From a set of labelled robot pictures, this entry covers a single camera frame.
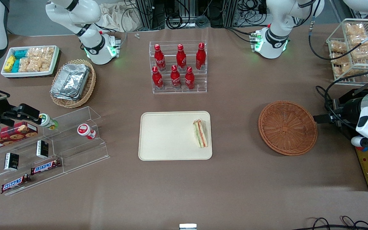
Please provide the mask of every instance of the wicker basket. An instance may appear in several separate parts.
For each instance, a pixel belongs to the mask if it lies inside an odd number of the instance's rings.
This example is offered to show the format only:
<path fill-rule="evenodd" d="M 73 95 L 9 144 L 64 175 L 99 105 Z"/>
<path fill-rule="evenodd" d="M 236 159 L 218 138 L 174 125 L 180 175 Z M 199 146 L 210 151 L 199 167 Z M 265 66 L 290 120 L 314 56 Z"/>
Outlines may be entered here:
<path fill-rule="evenodd" d="M 294 102 L 277 101 L 267 105 L 259 115 L 258 127 L 265 143 L 287 156 L 307 153 L 317 139 L 313 117 Z"/>
<path fill-rule="evenodd" d="M 88 61 L 85 61 L 85 60 L 80 60 L 80 59 L 73 60 L 73 61 L 68 62 L 67 64 L 84 64 L 84 65 L 86 65 L 90 68 L 88 80 L 86 81 L 86 85 L 85 85 L 85 88 L 83 90 L 82 97 L 81 97 L 80 100 L 71 101 L 71 100 L 58 99 L 58 98 L 51 95 L 51 98 L 55 102 L 56 105 L 63 106 L 63 107 L 71 109 L 71 108 L 79 107 L 79 106 L 83 105 L 84 103 L 86 103 L 88 101 L 89 97 L 93 93 L 93 88 L 95 87 L 96 73 L 95 73 L 95 70 L 93 69 L 92 64 L 90 64 Z M 59 75 L 59 72 L 62 70 L 63 67 L 64 67 L 64 65 L 57 71 L 52 85 L 55 83 L 55 81 L 56 81 L 56 79 Z"/>

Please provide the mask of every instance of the brown table surface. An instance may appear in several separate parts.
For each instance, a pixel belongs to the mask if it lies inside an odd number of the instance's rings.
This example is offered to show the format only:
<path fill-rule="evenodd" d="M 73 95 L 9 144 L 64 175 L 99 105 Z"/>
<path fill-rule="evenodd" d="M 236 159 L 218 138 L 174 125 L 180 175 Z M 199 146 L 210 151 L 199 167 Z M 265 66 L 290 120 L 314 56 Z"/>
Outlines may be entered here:
<path fill-rule="evenodd" d="M 336 26 L 315 27 L 312 43 L 324 56 L 324 41 Z M 333 126 L 318 125 L 316 145 L 298 157 L 271 150 L 257 129 L 260 111 L 276 100 L 299 103 L 313 115 L 324 112 L 314 86 L 331 82 L 331 66 L 311 53 L 307 37 L 307 26 L 294 29 L 281 57 L 268 60 L 225 29 L 165 29 L 140 32 L 140 39 L 129 34 L 120 58 L 94 65 L 97 82 L 85 104 L 102 116 L 99 130 L 111 158 L 18 195 L 0 195 L 0 229 L 178 229 L 196 223 L 201 230 L 289 230 L 311 226 L 312 217 L 331 224 L 341 224 L 340 215 L 368 221 L 368 192 L 354 148 Z M 208 93 L 153 95 L 149 42 L 197 39 L 208 41 Z M 12 47 L 30 45 L 60 47 L 60 66 L 86 59 L 74 35 L 10 37 Z M 51 82 L 0 76 L 0 90 L 11 93 L 12 105 L 27 103 L 52 117 L 72 111 L 52 102 Z M 335 86 L 331 96 L 349 89 Z M 212 158 L 139 160 L 140 116 L 152 111 L 208 111 Z"/>

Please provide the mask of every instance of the sandwich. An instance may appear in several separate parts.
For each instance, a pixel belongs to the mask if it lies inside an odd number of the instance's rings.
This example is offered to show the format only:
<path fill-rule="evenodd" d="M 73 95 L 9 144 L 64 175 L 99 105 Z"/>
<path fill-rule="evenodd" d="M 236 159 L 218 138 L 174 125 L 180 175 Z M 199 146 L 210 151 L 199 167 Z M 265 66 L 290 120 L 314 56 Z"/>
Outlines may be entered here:
<path fill-rule="evenodd" d="M 193 122 L 193 126 L 197 146 L 199 148 L 208 147 L 207 138 L 205 136 L 205 129 L 204 129 L 205 126 L 203 125 L 203 121 L 198 119 Z"/>

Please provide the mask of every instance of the empty wicker basket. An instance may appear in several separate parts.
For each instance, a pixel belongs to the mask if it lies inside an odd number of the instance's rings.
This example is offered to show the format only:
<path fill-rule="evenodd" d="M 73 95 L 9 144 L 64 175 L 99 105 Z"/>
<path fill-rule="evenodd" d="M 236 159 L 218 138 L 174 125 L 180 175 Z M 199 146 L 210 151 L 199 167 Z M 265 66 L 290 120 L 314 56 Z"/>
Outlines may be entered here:
<path fill-rule="evenodd" d="M 271 149 L 288 156 L 307 153 L 317 139 L 313 117 L 294 102 L 277 101 L 267 105 L 259 115 L 258 127 Z"/>

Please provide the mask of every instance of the yellow snack box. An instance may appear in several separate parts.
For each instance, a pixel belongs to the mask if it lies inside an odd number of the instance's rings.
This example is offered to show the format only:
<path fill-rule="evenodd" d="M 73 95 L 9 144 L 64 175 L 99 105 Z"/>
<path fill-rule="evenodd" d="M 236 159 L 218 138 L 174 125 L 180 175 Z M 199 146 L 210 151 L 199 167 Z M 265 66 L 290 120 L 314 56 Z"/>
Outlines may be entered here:
<path fill-rule="evenodd" d="M 15 63 L 16 61 L 16 58 L 14 57 L 14 55 L 11 55 L 7 60 L 6 60 L 6 63 L 4 65 L 4 70 L 6 72 L 11 72 L 12 71 L 12 67 L 13 67 L 13 64 Z"/>

